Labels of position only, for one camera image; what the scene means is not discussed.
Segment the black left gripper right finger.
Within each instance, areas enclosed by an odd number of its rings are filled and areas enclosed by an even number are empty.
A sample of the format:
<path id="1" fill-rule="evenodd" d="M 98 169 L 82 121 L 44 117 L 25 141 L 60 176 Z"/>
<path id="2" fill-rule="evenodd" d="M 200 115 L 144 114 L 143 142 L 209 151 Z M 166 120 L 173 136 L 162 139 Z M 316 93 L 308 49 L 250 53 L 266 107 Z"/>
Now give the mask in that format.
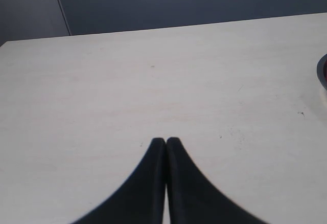
<path id="1" fill-rule="evenodd" d="M 166 143 L 171 223 L 264 223 L 221 193 L 198 169 L 181 140 Z"/>

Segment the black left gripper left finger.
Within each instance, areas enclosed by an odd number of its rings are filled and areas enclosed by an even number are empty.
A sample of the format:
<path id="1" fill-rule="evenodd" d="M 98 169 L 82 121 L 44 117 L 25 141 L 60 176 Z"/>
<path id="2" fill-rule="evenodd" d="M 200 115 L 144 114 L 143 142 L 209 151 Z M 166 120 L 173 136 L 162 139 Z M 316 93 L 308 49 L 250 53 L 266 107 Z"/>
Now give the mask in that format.
<path id="1" fill-rule="evenodd" d="M 152 139 L 127 180 L 75 223 L 162 223 L 165 203 L 165 141 Z"/>

